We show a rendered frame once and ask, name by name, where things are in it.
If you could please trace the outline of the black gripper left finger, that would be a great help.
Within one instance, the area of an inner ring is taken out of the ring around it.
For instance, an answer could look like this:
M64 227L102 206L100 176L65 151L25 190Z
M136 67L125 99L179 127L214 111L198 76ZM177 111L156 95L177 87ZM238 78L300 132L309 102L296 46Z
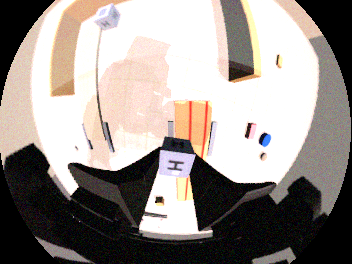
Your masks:
M119 171L91 168L71 161L68 172L79 187L119 204L132 227L139 228L159 171L160 153L161 147L156 148Z

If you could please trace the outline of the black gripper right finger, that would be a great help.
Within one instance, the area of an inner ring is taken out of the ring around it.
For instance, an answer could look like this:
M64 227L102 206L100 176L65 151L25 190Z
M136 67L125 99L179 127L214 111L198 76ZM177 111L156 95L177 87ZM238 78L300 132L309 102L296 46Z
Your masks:
M263 183L235 183L217 172L195 153L191 171L189 171L193 203L195 203L197 231L212 231L212 225L228 216L229 212L239 207L244 201L271 195L276 187L275 181Z

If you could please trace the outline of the tan cube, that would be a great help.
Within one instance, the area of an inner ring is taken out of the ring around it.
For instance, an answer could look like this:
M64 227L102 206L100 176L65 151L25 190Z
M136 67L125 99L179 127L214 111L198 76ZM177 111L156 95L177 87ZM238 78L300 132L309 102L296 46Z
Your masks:
M156 196L156 205L161 205L161 207L164 207L164 197L163 196Z

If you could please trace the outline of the small blue block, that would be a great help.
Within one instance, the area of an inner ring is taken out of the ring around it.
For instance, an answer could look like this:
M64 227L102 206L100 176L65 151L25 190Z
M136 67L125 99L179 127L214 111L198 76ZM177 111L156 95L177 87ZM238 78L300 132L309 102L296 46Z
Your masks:
M261 133L259 140L259 144L261 144L261 147L267 147L269 141L271 141L271 135L268 135L268 133L265 132Z

